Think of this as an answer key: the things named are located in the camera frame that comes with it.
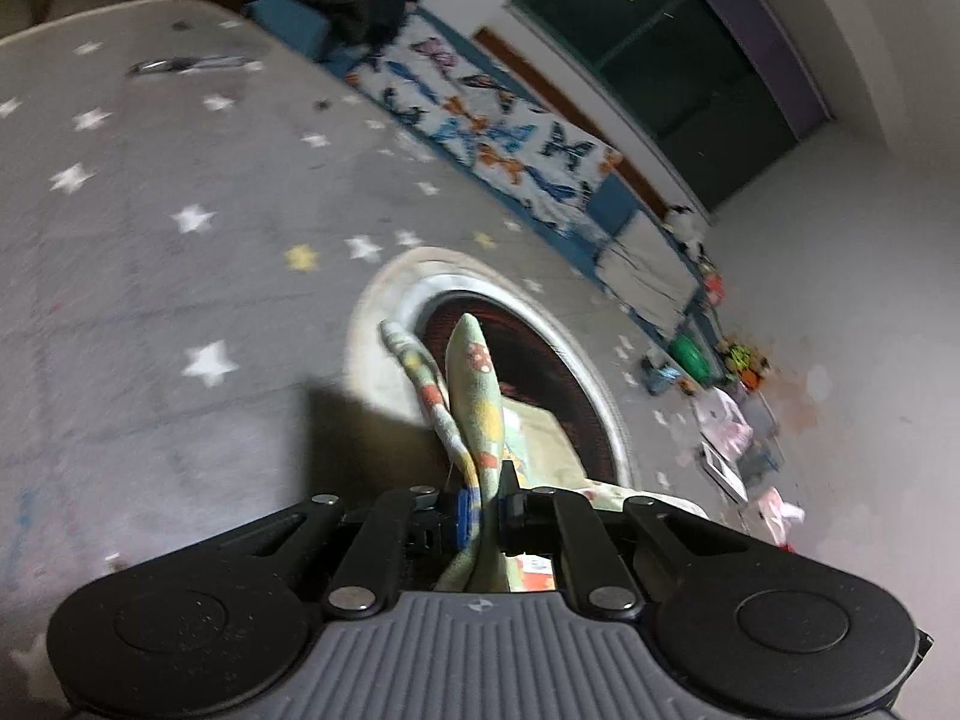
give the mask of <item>white star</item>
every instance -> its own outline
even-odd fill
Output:
[[[34,643],[27,652],[11,650],[10,657],[17,667],[27,675],[27,695],[32,701],[54,704],[67,709],[68,704],[59,680],[54,674],[47,656],[46,634],[37,634]]]
[[[223,95],[207,95],[203,98],[203,105],[208,111],[229,111],[233,108],[233,100]]]
[[[325,135],[318,135],[316,132],[311,132],[309,135],[304,135],[301,138],[301,141],[304,143],[310,143],[310,148],[320,148],[321,146],[329,146],[330,141],[326,139]]]
[[[350,259],[366,260],[369,263],[380,261],[380,250],[376,244],[370,242],[366,235],[357,235],[353,238],[347,238],[347,245],[350,247]]]
[[[170,218],[181,228],[181,233],[203,232],[210,229],[210,217],[216,211],[205,211],[199,205],[187,205],[178,214],[171,214]]]
[[[184,376],[200,376],[203,384],[217,386],[224,381],[224,374],[237,370],[238,365],[227,357],[227,346],[223,341],[214,341],[210,346],[199,349],[187,349],[190,358],[188,365],[181,372]]]
[[[94,172],[87,172],[83,169],[83,164],[78,162],[76,165],[71,165],[66,170],[61,170],[56,175],[51,175],[50,180],[53,181],[53,186],[50,187],[50,191],[56,189],[64,190],[64,194],[73,194],[75,191],[80,189],[83,186],[83,182],[88,178],[93,176]]]
[[[0,119],[6,119],[17,108],[20,108],[20,100],[17,98],[10,98],[6,103],[0,103]]]
[[[104,122],[107,116],[112,115],[112,113],[102,111],[100,108],[94,108],[92,111],[82,113],[80,116],[75,116],[73,118],[73,128],[75,132],[80,132],[82,129],[96,129]]]
[[[103,44],[103,43],[92,43],[92,42],[89,42],[89,41],[88,41],[88,42],[84,43],[82,46],[76,47],[76,48],[73,50],[73,52],[74,52],[75,55],[77,55],[77,56],[85,56],[85,55],[88,55],[89,53],[95,52],[95,50],[99,50],[99,48],[100,48],[102,45],[104,45],[104,44]]]
[[[399,247],[418,247],[423,243],[419,236],[415,232],[410,230],[397,230],[395,232],[397,236],[397,245]]]

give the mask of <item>beige cloth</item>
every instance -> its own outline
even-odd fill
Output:
[[[644,213],[605,248],[597,260],[597,275],[617,297],[672,338],[683,320],[699,282]]]

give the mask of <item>screw head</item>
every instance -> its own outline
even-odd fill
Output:
[[[637,596],[625,587],[603,586],[590,591],[587,600],[597,608],[608,611],[623,611],[637,603]]]
[[[376,595],[366,587],[358,587],[355,584],[345,584],[338,587],[328,596],[326,600],[336,608],[342,608],[344,611],[363,611],[365,608],[371,608],[376,601]]]

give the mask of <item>blue stain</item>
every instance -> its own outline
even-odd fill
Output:
[[[16,590],[16,571],[23,555],[23,539],[34,525],[35,498],[37,498],[37,491],[34,488],[23,488],[17,497],[19,501],[16,514],[17,532],[16,536],[13,537],[10,550],[7,552],[7,558],[4,560],[4,586],[8,590]]]

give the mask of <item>dark window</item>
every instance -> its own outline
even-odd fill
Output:
[[[515,0],[715,208],[796,142],[705,0]]]

